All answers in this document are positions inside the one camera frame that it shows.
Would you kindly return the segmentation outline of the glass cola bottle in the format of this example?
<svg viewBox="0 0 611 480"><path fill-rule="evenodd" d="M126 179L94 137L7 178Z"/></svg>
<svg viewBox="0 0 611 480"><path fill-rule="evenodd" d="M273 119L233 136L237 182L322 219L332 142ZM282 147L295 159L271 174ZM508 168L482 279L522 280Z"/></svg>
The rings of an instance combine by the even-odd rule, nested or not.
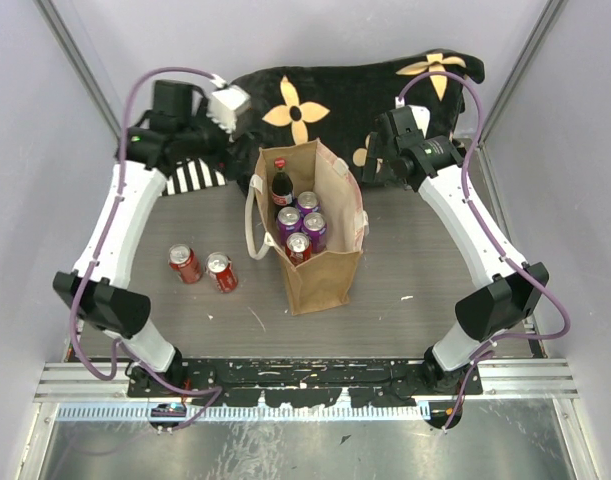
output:
<svg viewBox="0 0 611 480"><path fill-rule="evenodd" d="M294 187L291 178L285 170L286 160L277 158L274 160L276 169L271 184L271 195L277 209L294 205Z"/></svg>

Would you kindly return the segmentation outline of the brown jute canvas bag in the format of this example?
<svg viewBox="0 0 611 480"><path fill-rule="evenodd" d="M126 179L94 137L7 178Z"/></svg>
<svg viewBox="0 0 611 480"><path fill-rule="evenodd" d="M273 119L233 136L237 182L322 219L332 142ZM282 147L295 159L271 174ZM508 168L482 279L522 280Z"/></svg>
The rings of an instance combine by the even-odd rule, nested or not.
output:
<svg viewBox="0 0 611 480"><path fill-rule="evenodd" d="M326 249L297 266L280 244L273 213L270 187L278 158L286 160L286 171L297 194L312 191L318 196L328 222ZM276 253L294 315L349 302L367 231L368 215L356 179L346 162L320 140L259 151L245 204L247 250L255 260L270 251Z"/></svg>

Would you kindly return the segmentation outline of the purple grape can back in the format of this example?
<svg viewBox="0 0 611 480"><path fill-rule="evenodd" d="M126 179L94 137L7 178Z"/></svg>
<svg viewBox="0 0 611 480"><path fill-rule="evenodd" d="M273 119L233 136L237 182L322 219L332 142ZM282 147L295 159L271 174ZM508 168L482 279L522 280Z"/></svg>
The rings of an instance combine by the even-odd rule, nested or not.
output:
<svg viewBox="0 0 611 480"><path fill-rule="evenodd" d="M303 217L320 211L320 201L313 191L304 191L296 198L296 207Z"/></svg>

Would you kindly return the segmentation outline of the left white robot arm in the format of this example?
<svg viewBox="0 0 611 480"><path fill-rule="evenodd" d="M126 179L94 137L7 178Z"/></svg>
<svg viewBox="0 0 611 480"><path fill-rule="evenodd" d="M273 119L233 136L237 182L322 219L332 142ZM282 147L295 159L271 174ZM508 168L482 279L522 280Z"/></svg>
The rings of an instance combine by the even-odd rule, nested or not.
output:
<svg viewBox="0 0 611 480"><path fill-rule="evenodd" d="M186 382L180 351L151 318L149 297L129 288L144 227L181 161L198 158L225 171L229 145L251 115L250 95L222 83L210 93L178 81L157 80L151 107L124 130L110 189L90 240L71 272L57 272L53 289L69 309L71 346L90 373L109 381L114 371L92 366L78 339L80 322L124 348L163 396Z"/></svg>

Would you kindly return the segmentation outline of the red cola can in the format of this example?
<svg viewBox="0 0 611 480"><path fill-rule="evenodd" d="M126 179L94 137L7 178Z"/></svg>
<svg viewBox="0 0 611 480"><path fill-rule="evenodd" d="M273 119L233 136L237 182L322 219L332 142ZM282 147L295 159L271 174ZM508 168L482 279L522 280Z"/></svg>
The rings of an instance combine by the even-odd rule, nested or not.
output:
<svg viewBox="0 0 611 480"><path fill-rule="evenodd" d="M169 266L185 284L197 283L202 270L194 250L186 244L176 244L169 249Z"/></svg>
<svg viewBox="0 0 611 480"><path fill-rule="evenodd" d="M225 253L213 252L207 257L206 273L221 293L231 293L238 285L233 263Z"/></svg>
<svg viewBox="0 0 611 480"><path fill-rule="evenodd" d="M295 266L308 261L312 256L310 238L302 232L292 233L286 240L285 252L290 262Z"/></svg>

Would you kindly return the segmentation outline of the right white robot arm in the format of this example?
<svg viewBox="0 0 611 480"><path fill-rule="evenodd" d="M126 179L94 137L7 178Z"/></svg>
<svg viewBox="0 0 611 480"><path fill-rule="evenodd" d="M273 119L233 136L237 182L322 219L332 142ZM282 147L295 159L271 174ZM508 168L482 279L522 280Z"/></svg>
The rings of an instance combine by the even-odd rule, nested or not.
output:
<svg viewBox="0 0 611 480"><path fill-rule="evenodd" d="M434 210L461 253L474 292L457 302L456 322L424 354L419 377L437 394L451 390L474 354L527 318L546 284L541 263L526 261L505 238L471 185L458 148L445 136L426 138L415 110L403 106L375 119L363 179L382 163Z"/></svg>

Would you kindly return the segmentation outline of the purple grape can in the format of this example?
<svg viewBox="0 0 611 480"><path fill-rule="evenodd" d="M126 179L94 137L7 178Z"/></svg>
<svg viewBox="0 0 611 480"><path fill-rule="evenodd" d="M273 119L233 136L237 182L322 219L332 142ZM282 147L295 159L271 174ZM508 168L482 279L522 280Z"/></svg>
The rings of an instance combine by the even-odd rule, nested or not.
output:
<svg viewBox="0 0 611 480"><path fill-rule="evenodd" d="M281 246L285 246L288 237L300 232L302 229L302 216L296 207L285 206L279 210L276 217L279 241Z"/></svg>
<svg viewBox="0 0 611 480"><path fill-rule="evenodd" d="M303 217L320 211L320 201L313 191L304 191L296 198L296 207Z"/></svg>
<svg viewBox="0 0 611 480"><path fill-rule="evenodd" d="M311 212L303 218L302 232L311 242L314 254L323 252L327 247L327 222L319 212Z"/></svg>

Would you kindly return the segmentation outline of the purple grape can front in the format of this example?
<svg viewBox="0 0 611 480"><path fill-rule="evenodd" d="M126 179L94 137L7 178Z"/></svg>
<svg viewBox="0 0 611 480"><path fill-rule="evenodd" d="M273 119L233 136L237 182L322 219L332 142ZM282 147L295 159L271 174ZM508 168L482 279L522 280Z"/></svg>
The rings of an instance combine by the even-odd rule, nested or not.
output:
<svg viewBox="0 0 611 480"><path fill-rule="evenodd" d="M327 247L327 222L319 212L311 212L303 218L302 232L311 242L314 254L323 252Z"/></svg>

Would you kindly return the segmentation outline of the red cola can back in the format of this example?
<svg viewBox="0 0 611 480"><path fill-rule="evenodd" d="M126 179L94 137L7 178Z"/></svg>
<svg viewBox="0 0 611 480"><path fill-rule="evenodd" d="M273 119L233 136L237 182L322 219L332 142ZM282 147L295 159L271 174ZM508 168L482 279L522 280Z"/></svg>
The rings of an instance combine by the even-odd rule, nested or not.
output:
<svg viewBox="0 0 611 480"><path fill-rule="evenodd" d="M308 261L312 256L310 238L302 232L292 233L286 240L285 252L290 262L295 266Z"/></svg>

